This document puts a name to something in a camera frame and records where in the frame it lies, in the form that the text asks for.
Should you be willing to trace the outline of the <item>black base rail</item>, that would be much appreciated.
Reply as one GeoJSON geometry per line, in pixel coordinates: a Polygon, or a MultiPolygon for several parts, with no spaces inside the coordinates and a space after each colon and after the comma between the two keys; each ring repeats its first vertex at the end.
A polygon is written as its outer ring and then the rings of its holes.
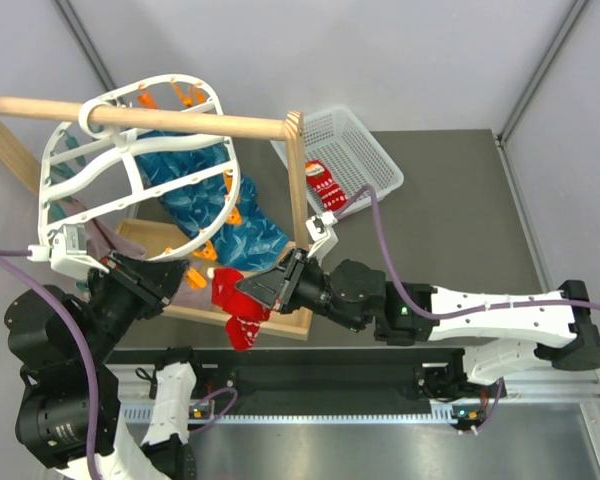
{"type": "Polygon", "coordinates": [[[230,414],[328,416],[427,413],[433,400],[492,399],[496,381],[469,382],[461,348],[117,350],[109,365],[154,365],[187,355],[193,398],[231,386],[230,414]]]}

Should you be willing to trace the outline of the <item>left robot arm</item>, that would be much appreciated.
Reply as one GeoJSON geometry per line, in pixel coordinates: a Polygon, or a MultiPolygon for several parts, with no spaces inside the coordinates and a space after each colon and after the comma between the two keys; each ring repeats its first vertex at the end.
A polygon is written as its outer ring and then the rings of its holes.
{"type": "Polygon", "coordinates": [[[136,442],[106,362],[136,320],[160,315],[189,263],[151,262],[112,252],[87,274],[88,300],[28,278],[29,290],[4,315],[8,348],[22,366],[16,438],[40,463],[68,479],[193,479],[190,397],[205,370],[187,350],[168,350],[150,381],[149,427],[136,442]]]}

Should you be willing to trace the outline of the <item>teal clothes peg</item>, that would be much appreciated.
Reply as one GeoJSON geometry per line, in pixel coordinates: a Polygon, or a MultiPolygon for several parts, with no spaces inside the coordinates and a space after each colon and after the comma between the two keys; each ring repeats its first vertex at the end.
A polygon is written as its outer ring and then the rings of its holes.
{"type": "Polygon", "coordinates": [[[65,219],[71,215],[70,205],[73,203],[71,198],[63,198],[59,200],[50,201],[48,204],[49,212],[48,217],[50,222],[59,221],[65,219]]]}

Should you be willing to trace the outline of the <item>white round clip hanger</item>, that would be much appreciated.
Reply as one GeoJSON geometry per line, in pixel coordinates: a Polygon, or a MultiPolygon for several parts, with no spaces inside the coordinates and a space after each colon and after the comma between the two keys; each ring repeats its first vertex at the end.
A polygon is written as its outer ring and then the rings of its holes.
{"type": "Polygon", "coordinates": [[[232,198],[224,200],[224,207],[211,224],[195,234],[183,246],[159,254],[166,260],[191,254],[224,225],[235,202],[236,187],[240,186],[240,168],[232,139],[227,135],[188,134],[180,131],[169,134],[164,127],[109,127],[89,117],[98,106],[113,106],[122,97],[134,94],[140,106],[155,110],[156,102],[150,90],[154,86],[169,86],[179,97],[186,113],[205,116],[223,113],[218,95],[203,80],[184,74],[163,74],[149,77],[117,88],[89,100],[78,107],[76,120],[61,123],[49,138],[41,158],[39,186],[38,238],[36,245],[49,244],[52,235],[64,225],[82,225],[107,214],[123,211],[144,200],[160,198],[164,194],[186,186],[199,184],[225,170],[234,172],[232,198]],[[189,151],[224,144],[229,150],[229,160],[198,172],[178,177],[161,185],[148,187],[143,181],[135,157],[139,154],[162,151],[189,151]],[[81,213],[50,222],[50,201],[74,198],[76,194],[95,182],[110,168],[122,165],[130,191],[100,206],[86,208],[81,213]]]}

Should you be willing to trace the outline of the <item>red christmas sock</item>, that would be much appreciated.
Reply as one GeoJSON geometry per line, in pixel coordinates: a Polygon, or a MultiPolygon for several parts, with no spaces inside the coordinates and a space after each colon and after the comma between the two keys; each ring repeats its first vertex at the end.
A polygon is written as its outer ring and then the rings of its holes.
{"type": "Polygon", "coordinates": [[[236,288],[245,276],[233,268],[210,268],[212,282],[211,303],[229,315],[225,332],[236,351],[251,349],[259,336],[261,326],[268,322],[271,310],[265,308],[236,288]]]}
{"type": "Polygon", "coordinates": [[[318,195],[326,210],[335,212],[348,202],[347,194],[321,161],[308,161],[305,164],[305,176],[309,186],[318,195]]]}

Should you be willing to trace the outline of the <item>mauve grey cloth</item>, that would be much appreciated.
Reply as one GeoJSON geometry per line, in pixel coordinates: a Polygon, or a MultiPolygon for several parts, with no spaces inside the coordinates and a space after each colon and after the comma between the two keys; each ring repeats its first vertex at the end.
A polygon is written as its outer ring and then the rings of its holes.
{"type": "MultiPolygon", "coordinates": [[[[70,197],[68,200],[61,200],[56,211],[53,207],[51,218],[53,220],[64,219],[71,215],[81,213],[86,207],[77,199],[70,197]]],[[[103,258],[109,252],[115,250],[126,256],[136,259],[146,259],[148,257],[146,249],[138,243],[125,239],[104,225],[100,220],[93,219],[85,224],[87,236],[87,251],[96,259],[103,258]]],[[[183,281],[178,292],[172,300],[173,306],[194,308],[201,310],[210,310],[211,288],[206,286],[195,290],[191,288],[186,281],[183,281]]]]}

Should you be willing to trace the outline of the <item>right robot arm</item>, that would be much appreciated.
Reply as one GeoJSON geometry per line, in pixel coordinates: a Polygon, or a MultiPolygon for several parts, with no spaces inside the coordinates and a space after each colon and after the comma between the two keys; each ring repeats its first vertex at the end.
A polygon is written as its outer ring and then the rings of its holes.
{"type": "Polygon", "coordinates": [[[235,288],[281,314],[306,309],[353,332],[373,326],[375,339],[390,346],[488,339],[466,348],[451,366],[419,377],[422,392],[433,398],[466,397],[516,372],[600,369],[600,333],[580,281],[532,295],[469,293],[387,279],[354,260],[327,272],[307,251],[294,248],[235,288]]]}

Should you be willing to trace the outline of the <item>white perforated plastic basket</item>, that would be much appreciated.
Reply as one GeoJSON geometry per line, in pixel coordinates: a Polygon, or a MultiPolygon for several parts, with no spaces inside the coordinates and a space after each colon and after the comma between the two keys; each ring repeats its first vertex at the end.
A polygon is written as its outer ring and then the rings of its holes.
{"type": "Polygon", "coordinates": [[[305,155],[322,162],[349,196],[371,185],[378,200],[402,186],[401,169],[354,113],[329,107],[304,117],[305,155]]]}

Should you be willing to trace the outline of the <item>orange clothes peg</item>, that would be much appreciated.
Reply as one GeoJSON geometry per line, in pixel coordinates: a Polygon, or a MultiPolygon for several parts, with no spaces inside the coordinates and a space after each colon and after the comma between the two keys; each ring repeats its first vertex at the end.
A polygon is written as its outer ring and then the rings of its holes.
{"type": "MultiPolygon", "coordinates": [[[[223,181],[224,181],[224,185],[225,185],[225,189],[226,189],[225,200],[228,201],[232,198],[231,192],[233,190],[233,185],[235,184],[234,172],[232,170],[225,170],[223,172],[222,176],[223,176],[223,181]]],[[[226,224],[234,225],[234,226],[242,224],[243,219],[242,219],[242,215],[238,208],[239,203],[240,203],[240,186],[237,186],[236,193],[235,193],[235,202],[231,208],[230,213],[227,216],[227,219],[225,221],[226,224]]]]}
{"type": "Polygon", "coordinates": [[[205,277],[195,268],[191,267],[185,275],[187,285],[193,290],[204,289],[207,286],[205,277]]]}
{"type": "Polygon", "coordinates": [[[207,240],[203,245],[194,250],[192,255],[208,261],[216,261],[218,258],[217,251],[210,240],[207,240]]]}

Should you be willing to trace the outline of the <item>blue leaf-pattern cloth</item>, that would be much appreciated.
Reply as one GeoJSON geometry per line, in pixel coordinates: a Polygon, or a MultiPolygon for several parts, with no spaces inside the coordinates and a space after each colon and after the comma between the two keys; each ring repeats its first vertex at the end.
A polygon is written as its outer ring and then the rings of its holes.
{"type": "MultiPolygon", "coordinates": [[[[136,164],[148,187],[219,165],[229,160],[224,144],[189,151],[139,154],[136,164]]],[[[224,179],[217,175],[197,185],[186,186],[161,196],[159,201],[175,225],[188,237],[211,224],[224,207],[224,179]]],[[[271,268],[289,242],[288,236],[257,205],[257,188],[251,178],[240,176],[236,208],[237,224],[224,224],[211,238],[217,262],[241,271],[271,268]]]]}

